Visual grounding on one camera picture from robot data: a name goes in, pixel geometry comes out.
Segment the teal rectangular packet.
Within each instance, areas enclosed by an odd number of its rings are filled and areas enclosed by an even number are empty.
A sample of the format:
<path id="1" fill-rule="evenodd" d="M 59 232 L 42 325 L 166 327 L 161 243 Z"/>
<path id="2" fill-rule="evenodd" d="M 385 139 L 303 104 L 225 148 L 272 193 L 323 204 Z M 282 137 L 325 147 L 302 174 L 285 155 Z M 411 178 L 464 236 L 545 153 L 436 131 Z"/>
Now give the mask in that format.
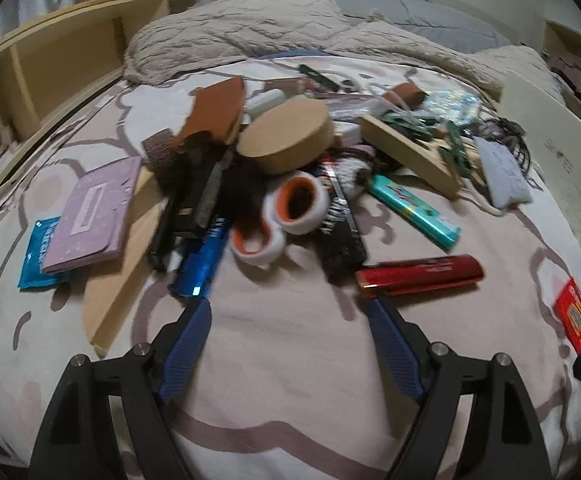
<path id="1" fill-rule="evenodd" d="M 404 186 L 380 174 L 371 180 L 368 192 L 382 202 L 419 232 L 447 252 L 458 242 L 461 229 L 440 212 L 421 200 Z"/>

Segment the orange white scissors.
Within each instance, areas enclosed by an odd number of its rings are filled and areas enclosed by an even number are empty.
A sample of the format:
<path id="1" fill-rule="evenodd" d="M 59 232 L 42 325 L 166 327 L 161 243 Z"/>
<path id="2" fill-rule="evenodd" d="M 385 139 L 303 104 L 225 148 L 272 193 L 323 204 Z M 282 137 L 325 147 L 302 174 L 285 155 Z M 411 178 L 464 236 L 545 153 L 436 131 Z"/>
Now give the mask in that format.
<path id="1" fill-rule="evenodd" d="M 324 185 L 305 171 L 274 182 L 261 203 L 244 209 L 233 224 L 234 256 L 248 266 L 269 266 L 284 254 L 289 236 L 304 236 L 321 226 L 329 205 Z"/>

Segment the blue shiny tube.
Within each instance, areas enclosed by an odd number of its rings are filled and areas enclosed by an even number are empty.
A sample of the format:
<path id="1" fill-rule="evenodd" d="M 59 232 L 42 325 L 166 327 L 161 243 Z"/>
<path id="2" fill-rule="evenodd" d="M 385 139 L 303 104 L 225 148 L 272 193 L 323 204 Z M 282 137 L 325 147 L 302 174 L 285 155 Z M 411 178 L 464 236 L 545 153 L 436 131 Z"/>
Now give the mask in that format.
<path id="1" fill-rule="evenodd" d="M 185 252 L 170 285 L 173 296 L 207 297 L 222 259 L 230 226 L 222 216 L 214 218 L 204 239 Z"/>

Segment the red shiny rectangular case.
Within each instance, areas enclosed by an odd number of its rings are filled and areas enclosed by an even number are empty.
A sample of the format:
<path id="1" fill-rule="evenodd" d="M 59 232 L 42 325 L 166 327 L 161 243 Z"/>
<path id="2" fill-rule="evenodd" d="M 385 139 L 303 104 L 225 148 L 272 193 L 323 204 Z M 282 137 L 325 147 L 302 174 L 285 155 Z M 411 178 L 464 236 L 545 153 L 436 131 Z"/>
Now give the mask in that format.
<path id="1" fill-rule="evenodd" d="M 403 296 L 473 285 L 484 270 L 473 256 L 458 255 L 365 266 L 355 279 L 365 296 Z"/>

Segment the light wooden board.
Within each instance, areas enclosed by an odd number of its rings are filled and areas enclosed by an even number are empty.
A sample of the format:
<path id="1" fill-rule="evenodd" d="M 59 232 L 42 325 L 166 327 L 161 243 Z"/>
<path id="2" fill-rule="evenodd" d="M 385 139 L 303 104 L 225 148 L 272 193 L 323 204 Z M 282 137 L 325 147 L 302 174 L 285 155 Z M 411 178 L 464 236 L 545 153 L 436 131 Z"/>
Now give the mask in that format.
<path id="1" fill-rule="evenodd" d="M 92 266 L 82 304 L 86 339 L 97 356 L 106 356 L 152 267 L 146 252 L 156 232 L 162 196 L 152 172 L 138 176 L 122 250 L 115 259 Z"/>

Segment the black cosmetic packet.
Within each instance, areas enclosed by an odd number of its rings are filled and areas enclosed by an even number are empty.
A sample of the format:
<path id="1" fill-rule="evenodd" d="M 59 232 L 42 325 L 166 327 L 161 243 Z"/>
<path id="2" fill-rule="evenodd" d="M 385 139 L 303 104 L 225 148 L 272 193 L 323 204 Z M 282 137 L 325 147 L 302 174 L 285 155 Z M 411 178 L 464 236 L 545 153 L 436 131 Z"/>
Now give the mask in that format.
<path id="1" fill-rule="evenodd" d="M 314 175 L 329 199 L 324 220 L 314 233 L 315 252 L 327 281 L 338 283 L 363 266 L 367 252 L 333 159 L 322 157 Z"/>

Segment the purple flat box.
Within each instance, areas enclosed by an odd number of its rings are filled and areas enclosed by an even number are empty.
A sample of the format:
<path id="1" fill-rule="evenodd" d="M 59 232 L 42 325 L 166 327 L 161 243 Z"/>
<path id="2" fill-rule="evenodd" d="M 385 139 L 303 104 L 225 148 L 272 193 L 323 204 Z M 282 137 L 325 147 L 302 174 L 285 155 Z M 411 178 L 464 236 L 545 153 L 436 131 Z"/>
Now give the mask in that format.
<path id="1" fill-rule="evenodd" d="M 46 250 L 44 272 L 70 271 L 120 255 L 142 165 L 140 156 L 119 159 L 77 182 Z"/>

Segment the blue sachet packet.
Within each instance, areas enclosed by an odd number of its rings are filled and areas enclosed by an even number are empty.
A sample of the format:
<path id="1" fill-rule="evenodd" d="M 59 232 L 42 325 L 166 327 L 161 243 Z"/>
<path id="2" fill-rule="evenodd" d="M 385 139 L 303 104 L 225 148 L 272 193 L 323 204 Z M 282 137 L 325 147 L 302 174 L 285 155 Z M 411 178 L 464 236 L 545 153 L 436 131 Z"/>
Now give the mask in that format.
<path id="1" fill-rule="evenodd" d="M 44 289 L 69 282 L 69 272 L 46 273 L 42 269 L 58 222 L 58 217 L 34 222 L 19 275 L 20 290 Z"/>

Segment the grey text pouch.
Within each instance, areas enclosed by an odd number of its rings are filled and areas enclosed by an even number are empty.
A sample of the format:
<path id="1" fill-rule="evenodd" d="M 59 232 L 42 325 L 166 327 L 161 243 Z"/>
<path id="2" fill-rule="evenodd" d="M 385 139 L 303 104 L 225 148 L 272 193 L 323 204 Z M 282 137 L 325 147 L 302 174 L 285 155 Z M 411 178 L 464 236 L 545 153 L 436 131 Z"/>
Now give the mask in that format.
<path id="1" fill-rule="evenodd" d="M 475 140 L 492 205 L 497 209 L 532 202 L 529 185 L 509 149 L 481 138 Z"/>

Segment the wooden block stand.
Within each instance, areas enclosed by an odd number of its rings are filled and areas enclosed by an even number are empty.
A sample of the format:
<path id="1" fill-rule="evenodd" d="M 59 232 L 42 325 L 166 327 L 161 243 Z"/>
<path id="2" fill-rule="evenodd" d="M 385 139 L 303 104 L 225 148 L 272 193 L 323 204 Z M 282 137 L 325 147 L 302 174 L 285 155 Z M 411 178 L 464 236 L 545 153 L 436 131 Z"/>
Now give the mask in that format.
<path id="1" fill-rule="evenodd" d="M 434 148 L 423 148 L 369 115 L 360 118 L 362 139 L 400 162 L 448 200 L 456 200 L 461 183 Z"/>

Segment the green circuit board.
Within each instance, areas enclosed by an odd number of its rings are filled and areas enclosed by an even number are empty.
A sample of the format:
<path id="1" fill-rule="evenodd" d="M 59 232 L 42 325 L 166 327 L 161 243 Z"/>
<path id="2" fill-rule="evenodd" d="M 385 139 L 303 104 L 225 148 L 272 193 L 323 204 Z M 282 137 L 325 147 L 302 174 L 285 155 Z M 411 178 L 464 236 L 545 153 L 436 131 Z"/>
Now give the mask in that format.
<path id="1" fill-rule="evenodd" d="M 447 122 L 447 135 L 444 144 L 438 145 L 438 153 L 460 177 L 469 178 L 473 172 L 467 152 L 461 140 L 461 130 L 454 122 Z"/>

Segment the brown leather pouch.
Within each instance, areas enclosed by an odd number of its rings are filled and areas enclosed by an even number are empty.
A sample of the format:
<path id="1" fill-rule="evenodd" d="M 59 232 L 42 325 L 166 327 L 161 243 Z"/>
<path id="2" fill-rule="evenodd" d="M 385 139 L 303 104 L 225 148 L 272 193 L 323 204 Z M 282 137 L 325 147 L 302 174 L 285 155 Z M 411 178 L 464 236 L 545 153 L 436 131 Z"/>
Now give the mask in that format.
<path id="1" fill-rule="evenodd" d="M 173 148 L 183 152 L 199 134 L 214 143 L 231 144 L 242 124 L 245 101 L 245 83 L 240 76 L 198 89 L 191 114 L 172 140 Z"/>

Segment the round cork box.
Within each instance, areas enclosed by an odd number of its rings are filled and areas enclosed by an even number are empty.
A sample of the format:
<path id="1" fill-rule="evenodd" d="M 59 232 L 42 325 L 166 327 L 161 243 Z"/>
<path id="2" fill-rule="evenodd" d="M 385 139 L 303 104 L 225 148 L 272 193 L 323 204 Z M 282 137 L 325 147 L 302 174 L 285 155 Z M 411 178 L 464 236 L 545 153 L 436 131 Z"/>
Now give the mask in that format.
<path id="1" fill-rule="evenodd" d="M 299 98 L 275 106 L 240 133 L 237 153 L 263 174 L 277 176 L 314 162 L 335 137 L 328 106 Z"/>

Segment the floral fabric pouch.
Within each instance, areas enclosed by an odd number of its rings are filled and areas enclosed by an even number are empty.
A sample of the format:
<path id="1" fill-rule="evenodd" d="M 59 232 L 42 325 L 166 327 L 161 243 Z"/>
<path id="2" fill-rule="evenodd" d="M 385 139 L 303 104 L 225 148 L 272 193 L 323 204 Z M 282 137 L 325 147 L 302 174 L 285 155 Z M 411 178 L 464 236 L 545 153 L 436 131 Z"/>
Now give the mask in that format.
<path id="1" fill-rule="evenodd" d="M 427 94 L 423 106 L 447 122 L 463 127 L 479 118 L 481 99 L 463 90 L 432 91 Z"/>

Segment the wooden shelf unit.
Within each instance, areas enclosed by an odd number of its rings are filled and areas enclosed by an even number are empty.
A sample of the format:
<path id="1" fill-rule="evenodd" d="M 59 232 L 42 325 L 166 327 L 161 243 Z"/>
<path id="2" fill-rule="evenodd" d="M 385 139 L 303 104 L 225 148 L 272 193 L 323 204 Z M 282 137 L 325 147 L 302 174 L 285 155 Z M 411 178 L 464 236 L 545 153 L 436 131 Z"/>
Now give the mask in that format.
<path id="1" fill-rule="evenodd" d="M 0 39 L 0 177 L 18 148 L 121 76 L 132 37 L 198 0 L 89 0 L 53 11 Z"/>

